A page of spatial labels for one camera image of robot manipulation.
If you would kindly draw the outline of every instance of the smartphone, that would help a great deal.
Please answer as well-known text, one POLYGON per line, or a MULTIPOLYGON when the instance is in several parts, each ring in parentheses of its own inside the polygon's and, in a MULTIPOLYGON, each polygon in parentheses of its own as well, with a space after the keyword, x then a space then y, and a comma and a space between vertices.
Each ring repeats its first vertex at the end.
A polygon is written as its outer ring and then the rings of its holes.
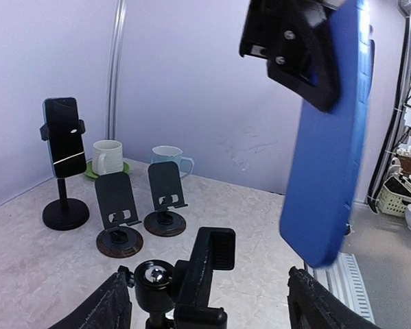
POLYGON ((49 130, 49 155, 56 178, 67 178, 86 170, 83 140, 75 98, 49 98, 43 102, 49 130))

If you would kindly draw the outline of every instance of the green saucer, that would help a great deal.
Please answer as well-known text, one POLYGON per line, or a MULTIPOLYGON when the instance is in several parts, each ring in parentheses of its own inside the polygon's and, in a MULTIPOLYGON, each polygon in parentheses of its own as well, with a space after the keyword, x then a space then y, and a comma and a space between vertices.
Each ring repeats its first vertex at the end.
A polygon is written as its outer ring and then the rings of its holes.
MULTIPOLYGON (((123 162, 123 172, 124 173, 129 173, 130 171, 130 167, 129 164, 126 162, 123 162)), ((96 174, 95 172, 93 172, 93 162, 92 161, 88 161, 86 163, 86 170, 84 172, 86 177, 89 177, 93 180, 96 180, 98 178, 98 174, 96 174)))

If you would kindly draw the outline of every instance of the round stand base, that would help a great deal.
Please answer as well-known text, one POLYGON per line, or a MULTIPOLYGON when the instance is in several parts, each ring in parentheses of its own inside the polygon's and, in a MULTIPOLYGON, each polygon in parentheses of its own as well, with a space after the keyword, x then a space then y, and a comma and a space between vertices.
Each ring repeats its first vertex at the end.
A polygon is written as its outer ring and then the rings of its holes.
POLYGON ((120 226, 115 231, 101 231, 97 236, 97 249, 107 257, 131 257, 142 247, 143 237, 133 228, 120 226))
POLYGON ((154 235, 168 238, 184 232, 187 224, 184 217, 175 212, 152 212, 144 219, 144 227, 154 235))
POLYGON ((68 199, 68 210, 63 211, 60 200, 48 204, 42 213, 44 224, 57 231, 68 231, 79 228, 89 219, 89 209, 80 200, 68 199))

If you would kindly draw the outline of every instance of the plastic basket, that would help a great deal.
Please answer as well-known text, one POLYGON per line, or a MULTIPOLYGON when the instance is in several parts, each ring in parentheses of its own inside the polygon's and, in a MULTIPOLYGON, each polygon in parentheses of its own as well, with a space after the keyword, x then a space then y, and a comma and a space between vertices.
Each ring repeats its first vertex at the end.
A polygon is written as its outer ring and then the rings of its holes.
POLYGON ((377 196, 376 204, 384 214, 405 217, 406 206, 411 204, 411 183, 398 177, 388 178, 377 196))

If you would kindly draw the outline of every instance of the phone holder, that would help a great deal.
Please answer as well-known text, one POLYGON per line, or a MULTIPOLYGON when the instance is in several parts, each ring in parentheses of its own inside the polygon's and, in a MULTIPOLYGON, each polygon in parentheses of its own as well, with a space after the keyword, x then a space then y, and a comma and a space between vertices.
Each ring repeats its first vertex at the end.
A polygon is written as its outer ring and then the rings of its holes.
MULTIPOLYGON (((79 120, 80 133, 85 133, 83 120, 79 120)), ((40 136, 43 141, 49 140, 49 129, 47 124, 40 128, 40 136)), ((79 228, 89 219, 88 206, 80 200, 67 197, 67 187, 64 178, 57 179, 59 200, 48 204, 42 213, 44 224, 57 231, 68 231, 79 228)))
POLYGON ((146 329, 226 329, 223 308, 208 307, 213 271, 231 271, 235 266, 235 232, 230 228, 200 228, 190 260, 175 266, 148 260, 134 271, 120 267, 129 287, 134 287, 138 305, 149 319, 146 329), (174 309, 174 319, 165 314, 174 309))
POLYGON ((135 255, 143 247, 143 237, 127 227, 141 223, 129 175, 123 172, 101 175, 95 181, 95 191, 104 226, 97 236, 98 250, 113 258, 135 255))
POLYGON ((179 168, 175 162, 154 163, 148 169, 150 190, 155 211, 144 219, 146 230, 157 236, 176 236, 185 231, 184 217, 169 207, 182 208, 184 202, 183 186, 180 182, 179 168))

